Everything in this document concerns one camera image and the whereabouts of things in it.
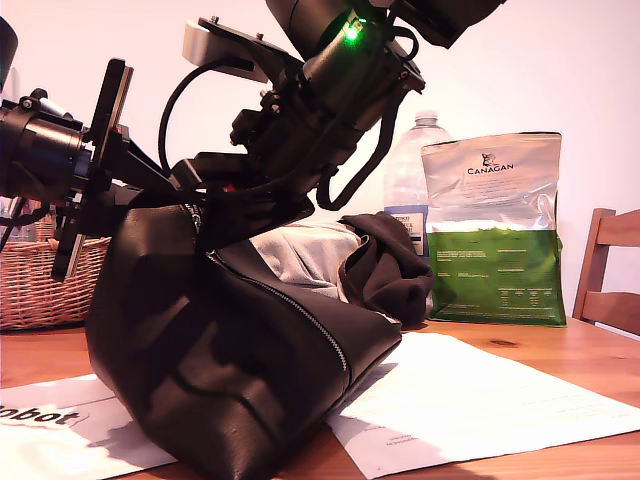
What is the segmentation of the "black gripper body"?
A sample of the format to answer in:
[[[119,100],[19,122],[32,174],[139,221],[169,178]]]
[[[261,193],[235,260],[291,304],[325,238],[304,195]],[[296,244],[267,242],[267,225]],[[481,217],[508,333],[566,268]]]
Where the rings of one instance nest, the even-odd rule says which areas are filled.
[[[94,232],[94,197],[113,177],[113,128],[119,124],[133,69],[109,61],[89,129],[48,112],[43,98],[8,104],[8,195],[37,200],[60,216],[51,276],[73,275],[85,236]]]
[[[301,69],[282,69],[261,109],[242,110],[230,139],[245,154],[201,152],[168,172],[181,189],[230,181],[236,189],[312,189],[351,156],[351,125]]]

